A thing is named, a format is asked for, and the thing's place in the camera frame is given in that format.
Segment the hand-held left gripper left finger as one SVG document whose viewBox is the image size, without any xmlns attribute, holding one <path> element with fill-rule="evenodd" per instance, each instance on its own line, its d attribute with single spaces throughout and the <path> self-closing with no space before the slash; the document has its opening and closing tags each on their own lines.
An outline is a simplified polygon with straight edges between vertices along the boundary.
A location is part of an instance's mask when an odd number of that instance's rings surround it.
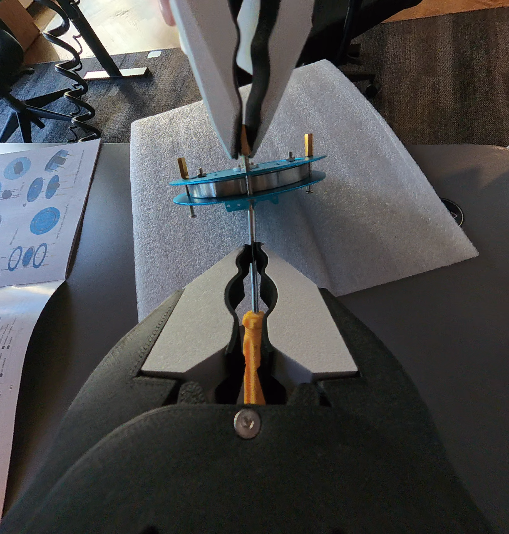
<svg viewBox="0 0 509 534">
<path fill-rule="evenodd" d="M 142 373 L 199 383 L 215 402 L 236 402 L 243 383 L 236 308 L 245 297 L 251 247 L 241 246 L 186 285 Z"/>
</svg>

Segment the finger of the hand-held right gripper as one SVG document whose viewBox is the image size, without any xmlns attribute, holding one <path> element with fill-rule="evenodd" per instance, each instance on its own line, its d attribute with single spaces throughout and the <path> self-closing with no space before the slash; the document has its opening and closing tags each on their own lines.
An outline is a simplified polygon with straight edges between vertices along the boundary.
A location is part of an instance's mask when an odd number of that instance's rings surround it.
<svg viewBox="0 0 509 534">
<path fill-rule="evenodd" d="M 252 75 L 244 124 L 258 150 L 312 27 L 314 1 L 243 1 L 236 61 Z"/>
<path fill-rule="evenodd" d="M 185 52 L 226 153 L 240 151 L 242 99 L 235 73 L 237 24 L 228 1 L 171 1 Z"/>
</svg>

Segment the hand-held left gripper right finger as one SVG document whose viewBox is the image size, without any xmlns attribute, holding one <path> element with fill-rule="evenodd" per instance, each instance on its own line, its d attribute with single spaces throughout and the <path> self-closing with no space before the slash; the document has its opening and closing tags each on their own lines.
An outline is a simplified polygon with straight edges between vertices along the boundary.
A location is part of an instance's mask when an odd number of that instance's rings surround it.
<svg viewBox="0 0 509 534">
<path fill-rule="evenodd" d="M 277 290 L 267 316 L 276 352 L 273 375 L 291 393 L 298 384 L 350 377 L 358 372 L 317 285 L 262 245 L 265 273 Z"/>
</svg>

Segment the orange-handled screwdriver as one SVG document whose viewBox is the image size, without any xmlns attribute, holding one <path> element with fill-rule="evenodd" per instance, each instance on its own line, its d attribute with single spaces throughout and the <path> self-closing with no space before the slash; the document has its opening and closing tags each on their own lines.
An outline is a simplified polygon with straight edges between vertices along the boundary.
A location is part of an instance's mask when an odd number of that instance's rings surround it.
<svg viewBox="0 0 509 534">
<path fill-rule="evenodd" d="M 256 253 L 255 213 L 252 204 L 249 207 L 249 239 L 251 246 L 251 311 L 243 317 L 245 329 L 243 340 L 243 354 L 245 358 L 244 372 L 244 402 L 245 404 L 264 405 L 264 393 L 258 376 L 261 364 L 261 341 L 264 312 L 259 310 L 259 285 Z"/>
</svg>

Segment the blue round metal base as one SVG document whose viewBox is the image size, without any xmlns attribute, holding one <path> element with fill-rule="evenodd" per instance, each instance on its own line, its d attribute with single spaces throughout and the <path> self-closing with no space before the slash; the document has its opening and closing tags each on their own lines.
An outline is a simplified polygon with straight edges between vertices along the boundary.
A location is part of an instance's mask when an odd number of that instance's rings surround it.
<svg viewBox="0 0 509 534">
<path fill-rule="evenodd" d="M 323 158 L 325 155 L 297 157 L 255 164 L 249 172 L 238 167 L 177 179 L 170 185 L 186 191 L 173 201 L 185 206 L 224 203 L 228 212 L 247 210 L 251 204 L 267 200 L 277 204 L 280 194 L 323 180 L 324 172 L 311 170 L 311 164 Z"/>
</svg>

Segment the black office chair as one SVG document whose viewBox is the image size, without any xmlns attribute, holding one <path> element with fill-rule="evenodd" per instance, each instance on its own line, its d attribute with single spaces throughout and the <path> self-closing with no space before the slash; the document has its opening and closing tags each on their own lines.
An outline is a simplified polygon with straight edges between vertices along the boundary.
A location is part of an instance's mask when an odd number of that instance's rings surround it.
<svg viewBox="0 0 509 534">
<path fill-rule="evenodd" d="M 360 45 L 351 40 L 398 12 L 420 1 L 315 1 L 312 29 L 297 62 L 297 67 L 323 59 L 337 66 L 352 82 L 368 81 L 364 95 L 372 99 L 380 84 L 374 73 L 345 71 L 346 64 L 361 65 Z"/>
</svg>

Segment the white foam sheet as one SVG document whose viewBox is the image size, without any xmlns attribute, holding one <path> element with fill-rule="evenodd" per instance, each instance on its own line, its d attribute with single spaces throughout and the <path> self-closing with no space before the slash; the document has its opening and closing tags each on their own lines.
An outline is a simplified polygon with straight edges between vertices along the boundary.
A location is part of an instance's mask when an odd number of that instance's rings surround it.
<svg viewBox="0 0 509 534">
<path fill-rule="evenodd" d="M 326 60 L 294 71 L 255 160 L 282 159 L 314 134 L 313 194 L 256 209 L 257 238 L 335 296 L 476 257 L 418 164 L 359 90 Z M 191 172 L 233 167 L 199 101 L 131 125 L 131 201 L 138 319 L 236 247 L 244 211 L 173 203 L 177 158 Z"/>
</svg>

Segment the brown cardboard box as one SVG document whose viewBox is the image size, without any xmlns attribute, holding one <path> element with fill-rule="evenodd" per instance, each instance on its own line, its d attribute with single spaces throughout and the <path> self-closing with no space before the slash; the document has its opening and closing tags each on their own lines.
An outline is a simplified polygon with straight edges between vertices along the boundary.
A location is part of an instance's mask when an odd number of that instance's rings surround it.
<svg viewBox="0 0 509 534">
<path fill-rule="evenodd" d="M 24 51 L 39 37 L 39 29 L 21 1 L 0 1 L 0 27 L 12 33 Z"/>
</svg>

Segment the open instruction booklet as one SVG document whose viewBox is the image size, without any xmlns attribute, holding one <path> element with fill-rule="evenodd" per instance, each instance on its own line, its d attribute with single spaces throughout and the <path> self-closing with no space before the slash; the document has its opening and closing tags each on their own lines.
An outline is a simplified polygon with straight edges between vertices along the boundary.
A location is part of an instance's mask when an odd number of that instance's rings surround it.
<svg viewBox="0 0 509 534">
<path fill-rule="evenodd" d="M 0 519 L 26 351 L 65 281 L 100 145 L 0 155 Z"/>
</svg>

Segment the black saddle stool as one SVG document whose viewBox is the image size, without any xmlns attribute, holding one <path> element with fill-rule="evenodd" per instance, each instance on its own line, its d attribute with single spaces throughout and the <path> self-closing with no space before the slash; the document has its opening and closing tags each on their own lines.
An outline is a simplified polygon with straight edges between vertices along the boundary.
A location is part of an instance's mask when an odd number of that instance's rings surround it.
<svg viewBox="0 0 509 534">
<path fill-rule="evenodd" d="M 0 99 L 5 100 L 12 109 L 0 135 L 0 143 L 5 143 L 18 128 L 24 143 L 31 143 L 31 124 L 44 128 L 41 118 L 71 122 L 71 115 L 47 110 L 44 105 L 62 98 L 65 89 L 46 95 L 19 100 L 11 94 L 11 89 L 25 74 L 33 69 L 24 65 L 24 50 L 10 33 L 0 29 Z"/>
</svg>

